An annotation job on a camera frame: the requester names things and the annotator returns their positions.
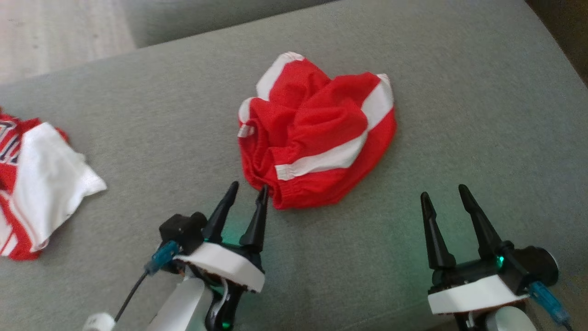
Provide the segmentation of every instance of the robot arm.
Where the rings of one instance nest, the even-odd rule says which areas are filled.
[[[263,289],[265,272],[260,253],[268,187],[264,186],[256,199],[256,211],[240,245],[232,245],[222,242],[221,232],[238,188],[238,182],[231,184],[208,221],[201,213],[191,217],[176,214],[159,227],[162,243],[145,265],[144,275],[164,270],[184,278],[153,318],[148,331],[232,330],[241,295]],[[222,292],[213,288],[218,286],[222,286]],[[83,331],[111,331],[125,306],[126,302],[116,319],[106,313],[90,316]]]
[[[433,314],[453,314],[460,331],[535,331],[523,313],[522,300],[531,296],[548,309],[558,325],[569,327],[569,315],[545,286],[557,282],[559,269],[545,249],[515,249],[503,241],[465,185],[459,194],[478,240],[480,259],[457,264],[437,225],[427,192],[420,196],[429,267]]]

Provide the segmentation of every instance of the jersey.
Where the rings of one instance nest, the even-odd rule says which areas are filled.
[[[67,140],[38,118],[0,113],[0,255],[37,258],[82,198],[106,189]]]

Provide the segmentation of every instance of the sofa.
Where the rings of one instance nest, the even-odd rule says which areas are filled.
[[[333,0],[121,0],[135,45],[147,47]]]
[[[224,238],[257,192],[243,179],[237,110],[273,60],[298,52],[331,77],[390,77],[398,132],[340,203],[268,210],[266,283],[235,330],[425,330],[447,321],[431,285],[419,195],[458,262],[477,242],[457,185],[503,239],[587,275],[588,90],[523,1],[342,0],[139,49],[0,87],[4,111],[65,130],[106,181],[38,260],[2,260],[0,329],[78,330],[118,311],[171,215],[209,215],[242,183]],[[147,278],[116,330],[142,330],[179,277]]]

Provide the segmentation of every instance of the white fabric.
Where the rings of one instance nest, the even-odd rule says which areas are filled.
[[[294,52],[287,52],[278,56],[276,61],[273,62],[272,66],[269,67],[255,86],[257,88],[258,97],[265,101],[269,101],[269,91],[272,90],[273,85],[278,80],[278,77],[280,77],[286,64],[302,60],[304,60],[304,57]]]
[[[10,254],[12,251],[12,249],[10,249],[10,251],[6,249],[7,242],[10,240],[11,235],[12,227],[6,222],[6,217],[4,217],[4,214],[0,213],[0,255],[2,256],[8,256],[8,254]]]
[[[252,135],[255,130],[253,127],[249,125],[245,125],[247,121],[249,121],[249,104],[253,98],[247,98],[241,103],[241,107],[239,107],[239,122],[241,122],[241,128],[239,128],[239,133],[237,133],[237,137],[245,138],[249,135]]]
[[[16,239],[16,235],[12,234],[10,236],[10,239],[8,239],[8,241],[6,242],[4,249],[2,250],[2,256],[10,255],[10,253],[12,253],[12,250],[14,249],[14,247],[16,247],[17,242],[18,242],[18,240]]]
[[[10,208],[31,239],[31,252],[46,246],[85,196],[102,190],[104,181],[50,124],[23,135]]]
[[[380,83],[373,89],[362,104],[362,111],[367,118],[367,129],[359,137],[342,145],[312,156],[307,156],[291,164],[275,166],[279,180],[291,180],[308,173],[316,173],[337,168],[349,168],[361,152],[368,138],[368,133],[392,110],[394,98],[390,81],[385,74],[377,75]]]

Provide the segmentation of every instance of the red and white jersey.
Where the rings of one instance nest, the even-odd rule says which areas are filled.
[[[0,114],[0,255],[37,258],[82,198],[106,189],[66,141],[38,118]]]
[[[339,202],[396,133],[385,74],[330,79],[300,54],[280,55],[239,109],[243,173],[270,186],[277,209]]]

